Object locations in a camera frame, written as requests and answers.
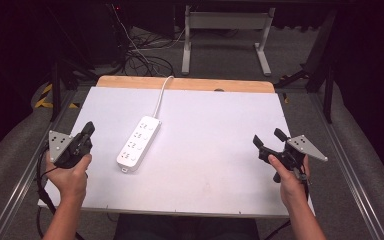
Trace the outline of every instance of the white table surface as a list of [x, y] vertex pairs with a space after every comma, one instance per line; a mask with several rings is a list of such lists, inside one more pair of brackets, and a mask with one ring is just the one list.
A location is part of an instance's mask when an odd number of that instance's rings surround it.
[[[117, 155], [139, 120], [151, 116], [159, 90], [93, 87], [72, 130], [95, 125], [84, 210], [235, 217], [287, 217], [275, 170], [252, 143], [281, 151], [289, 130], [277, 94], [165, 90], [161, 129], [134, 173]], [[46, 191], [57, 206], [59, 192]]]

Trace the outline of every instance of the wire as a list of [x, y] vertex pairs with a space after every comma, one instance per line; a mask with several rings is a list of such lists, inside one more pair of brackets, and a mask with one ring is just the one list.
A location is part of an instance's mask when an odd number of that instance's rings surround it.
[[[139, 49], [136, 47], [136, 44], [133, 42], [133, 40], [129, 37], [129, 33], [127, 32], [127, 29], [126, 29], [126, 27], [124, 26], [124, 24], [120, 21], [120, 18], [118, 17], [118, 15], [117, 15], [117, 12], [116, 12], [116, 10], [115, 10], [115, 7], [114, 7], [114, 5], [111, 5], [112, 6], [112, 9], [114, 10], [114, 13], [115, 13], [115, 15], [116, 15], [116, 17], [117, 17], [117, 20], [118, 20], [118, 22], [120, 23], [120, 25], [123, 27], [123, 29], [124, 29], [124, 32], [126, 33], [126, 37], [130, 40], [130, 42], [132, 43], [132, 45], [133, 45], [133, 47], [135, 47], [135, 49], [136, 49], [136, 51], [143, 57], [143, 59], [145, 59], [145, 61], [147, 62], [147, 63], [149, 63], [150, 64], [150, 62], [148, 61], [148, 59], [139, 51]], [[152, 67], [153, 69], [154, 69], [154, 71], [158, 74], [158, 75], [160, 75], [160, 76], [164, 76], [163, 74], [161, 74], [161, 73], [159, 73], [154, 67]]]
[[111, 222], [117, 222], [117, 220], [114, 220], [114, 219], [111, 218], [109, 212], [107, 212], [107, 218], [108, 218], [108, 220], [110, 220]]
[[36, 165], [36, 181], [37, 181], [37, 185], [38, 185], [38, 188], [43, 188], [42, 187], [42, 176], [40, 175], [40, 168], [42, 166], [42, 160], [43, 160], [43, 156], [45, 155], [45, 152], [49, 149], [49, 143], [46, 142], [45, 145], [42, 147], [41, 151], [40, 151], [40, 155], [38, 157], [38, 163]]
[[56, 170], [56, 169], [58, 169], [58, 167], [54, 167], [54, 168], [52, 168], [51, 170], [42, 173], [42, 175], [40, 175], [40, 178], [42, 178], [42, 177], [45, 176], [46, 174], [48, 174], [48, 173], [50, 173], [50, 172], [52, 172], [52, 171], [54, 171], [54, 170]]
[[154, 115], [153, 117], [156, 118], [157, 117], [157, 114], [158, 114], [158, 110], [160, 109], [160, 105], [161, 105], [161, 99], [163, 98], [163, 93], [164, 93], [164, 88], [165, 88], [165, 85], [167, 83], [167, 81], [169, 79], [172, 79], [174, 78], [173, 76], [169, 76], [165, 81], [164, 81], [164, 84], [161, 88], [161, 92], [160, 92], [160, 96], [158, 97], [158, 103], [157, 103], [157, 106], [155, 107], [155, 112], [154, 112]]
[[[135, 71], [137, 76], [139, 76], [139, 75], [142, 75], [142, 76], [150, 75], [152, 77], [152, 76], [154, 76], [153, 69], [157, 69], [157, 71], [159, 71], [160, 67], [162, 67], [164, 69], [168, 69], [170, 71], [170, 73], [167, 74], [167, 75], [174, 75], [174, 68], [173, 68], [173, 66], [170, 64], [170, 62], [168, 62], [165, 59], [162, 59], [162, 58], [159, 58], [159, 57], [154, 57], [154, 56], [148, 56], [149, 60], [148, 60], [148, 62], [146, 62], [140, 55], [137, 55], [134, 52], [128, 52], [126, 54], [126, 56], [127, 56], [126, 64], [128, 64], [129, 67]], [[139, 74], [138, 70], [140, 70], [141, 68], [145, 68], [146, 71], [142, 72], [141, 74]], [[127, 76], [131, 75], [131, 74], [128, 73], [128, 68], [125, 68], [123, 72]]]
[[39, 233], [40, 238], [43, 238], [43, 231], [42, 227], [40, 226], [40, 212], [42, 211], [41, 207], [38, 207], [37, 213], [36, 213], [36, 228], [37, 232]]
[[[157, 35], [157, 34], [154, 34], [154, 33], [142, 33], [142, 34], [139, 34], [139, 35], [136, 35], [136, 36], [133, 36], [132, 37], [132, 40], [133, 39], [137, 39], [138, 40], [138, 43], [136, 44], [136, 47], [138, 48], [143, 48], [144, 46], [147, 46], [149, 44], [155, 44], [156, 42], [164, 42], [164, 41], [159, 41], [161, 39], [165, 39], [164, 37], [162, 37], [161, 35]], [[166, 44], [164, 44], [163, 46], [166, 46], [166, 45], [169, 45], [171, 42], [173, 42], [173, 40], [165, 40], [165, 42], [168, 42]]]
[[[155, 47], [155, 48], [141, 48], [140, 50], [141, 51], [146, 51], [146, 50], [158, 50], [158, 49], [168, 49], [168, 48], [171, 48], [173, 47], [174, 45], [176, 45], [176, 43], [179, 42], [180, 38], [183, 36], [183, 33], [185, 32], [185, 29], [183, 29], [183, 31], [180, 33], [179, 37], [176, 39], [176, 41], [174, 41], [173, 44], [171, 44], [170, 46], [161, 46], [161, 47]], [[154, 44], [157, 44], [157, 43], [160, 43], [160, 42], [164, 42], [164, 41], [159, 41], [159, 42], [151, 42], [149, 44], [146, 44], [144, 46], [149, 46], [149, 45], [154, 45]]]
[[282, 226], [278, 227], [276, 230], [274, 230], [269, 236], [267, 236], [266, 238], [264, 238], [264, 240], [269, 240], [269, 239], [272, 239], [274, 237], [274, 235], [278, 234], [280, 230], [282, 230], [283, 228], [287, 227], [291, 225], [291, 220], [288, 220], [287, 222], [285, 222], [284, 224], [282, 224]]

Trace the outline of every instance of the white power strip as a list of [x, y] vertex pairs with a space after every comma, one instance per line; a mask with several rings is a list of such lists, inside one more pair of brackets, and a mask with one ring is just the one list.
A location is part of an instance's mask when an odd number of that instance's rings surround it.
[[117, 157], [117, 163], [122, 172], [133, 172], [139, 168], [146, 151], [160, 129], [160, 125], [161, 121], [153, 117], [145, 116], [140, 120]]

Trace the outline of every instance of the human hand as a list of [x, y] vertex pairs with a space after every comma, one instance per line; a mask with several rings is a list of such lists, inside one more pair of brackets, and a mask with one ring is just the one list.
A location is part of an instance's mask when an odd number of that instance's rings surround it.
[[[307, 204], [307, 197], [305, 194], [304, 185], [296, 178], [295, 174], [287, 170], [285, 166], [273, 155], [269, 155], [270, 164], [279, 173], [280, 182], [280, 196], [283, 204], [287, 209], [301, 204]], [[305, 155], [303, 165], [306, 171], [307, 178], [310, 176], [310, 168], [308, 166], [308, 156]]]
[[[80, 200], [86, 196], [87, 175], [86, 170], [92, 161], [92, 155], [86, 154], [70, 169], [57, 168], [46, 176], [58, 188], [61, 195], [61, 201], [64, 199]], [[46, 153], [46, 171], [55, 168], [50, 160], [49, 151]]]

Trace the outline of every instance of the table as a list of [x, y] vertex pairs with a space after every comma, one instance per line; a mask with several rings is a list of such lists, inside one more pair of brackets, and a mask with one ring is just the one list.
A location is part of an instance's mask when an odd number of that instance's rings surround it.
[[254, 46], [264, 75], [270, 76], [271, 70], [264, 54], [264, 46], [274, 17], [274, 11], [274, 8], [270, 8], [267, 13], [190, 12], [190, 6], [186, 6], [182, 74], [189, 74], [192, 45], [190, 29], [263, 29], [261, 40], [255, 43]]
[[[104, 76], [91, 89], [72, 131], [90, 120], [96, 127], [83, 209], [287, 217], [279, 185], [272, 181], [275, 171], [258, 159], [252, 143], [257, 134], [280, 151], [275, 127], [289, 134], [271, 83], [173, 79], [163, 95], [161, 129], [140, 168], [121, 172], [116, 157], [139, 119], [152, 113], [164, 80]], [[58, 205], [55, 186], [48, 182], [46, 190]]]

